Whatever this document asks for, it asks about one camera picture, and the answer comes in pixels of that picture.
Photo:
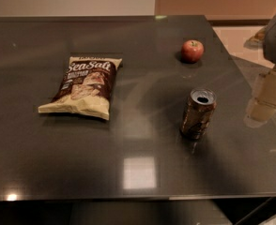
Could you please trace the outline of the orange soda can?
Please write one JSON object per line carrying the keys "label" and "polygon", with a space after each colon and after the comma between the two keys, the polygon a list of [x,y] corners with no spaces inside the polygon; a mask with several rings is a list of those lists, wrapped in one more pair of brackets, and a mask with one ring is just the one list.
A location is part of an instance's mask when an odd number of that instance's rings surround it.
{"label": "orange soda can", "polygon": [[216,106],[213,91],[206,88],[192,89],[185,104],[180,132],[189,139],[200,139],[207,130]]}

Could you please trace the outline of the sea salt chips bag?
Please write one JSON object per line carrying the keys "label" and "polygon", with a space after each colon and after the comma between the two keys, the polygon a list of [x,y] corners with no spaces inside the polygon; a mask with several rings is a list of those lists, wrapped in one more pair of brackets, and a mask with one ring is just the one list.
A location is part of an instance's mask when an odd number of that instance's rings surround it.
{"label": "sea salt chips bag", "polygon": [[110,118],[110,99],[121,58],[72,56],[52,101],[39,113],[77,113]]}

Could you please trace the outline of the red apple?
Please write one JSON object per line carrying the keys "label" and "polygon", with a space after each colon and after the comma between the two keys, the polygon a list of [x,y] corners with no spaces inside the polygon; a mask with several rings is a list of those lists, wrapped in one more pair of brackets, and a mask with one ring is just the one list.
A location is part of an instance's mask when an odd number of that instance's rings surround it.
{"label": "red apple", "polygon": [[204,53],[204,45],[198,40],[185,41],[181,48],[181,60],[186,63],[196,63]]}

